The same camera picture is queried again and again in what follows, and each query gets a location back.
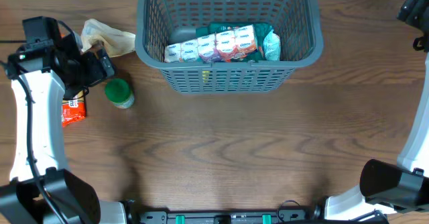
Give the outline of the green lid jar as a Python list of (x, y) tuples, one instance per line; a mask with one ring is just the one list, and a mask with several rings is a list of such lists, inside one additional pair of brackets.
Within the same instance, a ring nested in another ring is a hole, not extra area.
[(130, 108), (135, 101), (131, 87), (121, 78), (110, 80), (105, 86), (105, 94), (108, 100), (120, 109)]

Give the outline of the beige pouch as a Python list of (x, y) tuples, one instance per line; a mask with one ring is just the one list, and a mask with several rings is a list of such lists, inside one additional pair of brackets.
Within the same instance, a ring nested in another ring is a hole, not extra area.
[(110, 57), (122, 56), (135, 50), (135, 34), (117, 30), (95, 19), (85, 21), (80, 39), (82, 52), (96, 43), (101, 43)]

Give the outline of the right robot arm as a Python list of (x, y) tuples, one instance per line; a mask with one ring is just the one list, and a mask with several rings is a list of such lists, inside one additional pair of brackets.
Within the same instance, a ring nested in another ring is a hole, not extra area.
[(428, 211), (428, 83), (408, 140), (395, 164), (369, 160), (359, 184), (328, 197), (312, 216), (317, 223), (387, 223), (395, 213)]

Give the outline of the multipack of small cartons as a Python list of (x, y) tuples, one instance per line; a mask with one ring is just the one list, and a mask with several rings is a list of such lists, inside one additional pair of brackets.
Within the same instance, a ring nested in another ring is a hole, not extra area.
[(166, 46), (164, 62), (230, 62), (258, 50), (253, 25), (220, 26), (212, 34)]

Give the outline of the light blue tissue pack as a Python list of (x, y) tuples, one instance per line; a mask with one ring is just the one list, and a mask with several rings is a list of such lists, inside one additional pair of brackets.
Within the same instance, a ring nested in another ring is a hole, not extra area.
[(263, 51), (265, 59), (269, 61), (279, 61), (281, 56), (280, 37), (271, 30), (263, 41)]

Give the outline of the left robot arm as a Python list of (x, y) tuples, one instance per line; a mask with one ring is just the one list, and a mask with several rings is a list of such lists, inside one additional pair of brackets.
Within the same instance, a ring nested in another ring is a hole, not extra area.
[(83, 52), (62, 21), (23, 20), (25, 43), (3, 63), (17, 106), (17, 140), (1, 214), (11, 223), (126, 223), (121, 202), (99, 200), (71, 173), (64, 149), (62, 103), (86, 93), (116, 69), (104, 50)]

